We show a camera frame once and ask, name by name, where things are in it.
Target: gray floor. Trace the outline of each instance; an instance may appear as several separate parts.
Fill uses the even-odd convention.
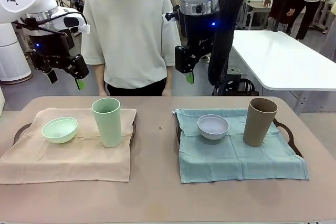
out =
[[[304,44],[318,51],[324,41],[325,35],[318,31],[309,31]],[[72,54],[80,52],[80,36],[75,38],[76,47],[71,51]],[[294,106],[296,98],[287,91],[270,91],[262,89],[260,83],[254,78],[245,64],[240,60],[235,52],[230,54],[230,63],[241,68],[247,78],[252,80],[260,94],[266,96],[277,96],[284,99],[291,107]],[[173,95],[211,95],[212,86],[207,81],[207,61],[201,60],[195,68],[195,84],[190,85],[186,82],[186,77],[175,72]],[[48,78],[41,72],[31,67],[33,78],[24,83],[1,86],[6,103],[4,110],[21,110],[32,99],[48,95],[97,95],[98,89],[92,68],[89,66],[90,74],[85,78],[86,88],[78,90],[74,79],[61,70],[56,70],[58,82],[50,84]],[[304,112],[336,112],[336,92],[313,92],[309,98]]]

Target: cloth fold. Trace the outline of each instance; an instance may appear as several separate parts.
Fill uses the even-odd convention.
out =
[[[40,111],[18,142],[0,158],[0,184],[29,184],[74,180],[128,182],[130,139],[136,110],[121,109],[122,142],[106,148],[100,141],[91,109]],[[41,133],[49,121],[69,116],[78,121],[76,136],[53,144]]]
[[[207,114],[220,115],[230,124],[228,134],[211,141],[202,137],[198,119]],[[308,180],[306,161],[290,148],[272,123],[263,144],[251,147],[243,134],[247,110],[176,110],[180,123],[179,151],[182,183],[205,183],[244,179]]]

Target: white bowl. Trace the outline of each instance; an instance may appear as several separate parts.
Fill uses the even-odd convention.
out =
[[[219,140],[229,130],[229,122],[219,115],[204,115],[198,119],[198,130],[209,140]]]

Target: person in white t-shirt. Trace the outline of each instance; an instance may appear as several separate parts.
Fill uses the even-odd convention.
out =
[[[330,60],[335,60],[336,55],[336,4],[331,9],[331,14],[334,15],[334,21],[328,29],[327,36],[324,40],[320,53]]]
[[[320,2],[321,0],[304,0],[302,2],[297,3],[295,7],[295,13],[292,17],[291,22],[288,24],[286,32],[290,33],[295,20],[300,15],[302,10],[306,8],[306,13],[302,19],[298,34],[296,35],[296,39],[303,40],[308,32],[310,24],[314,19],[315,13],[320,6]]]
[[[181,45],[170,0],[86,0],[91,34],[82,55],[94,65],[100,96],[170,96],[175,47]]]

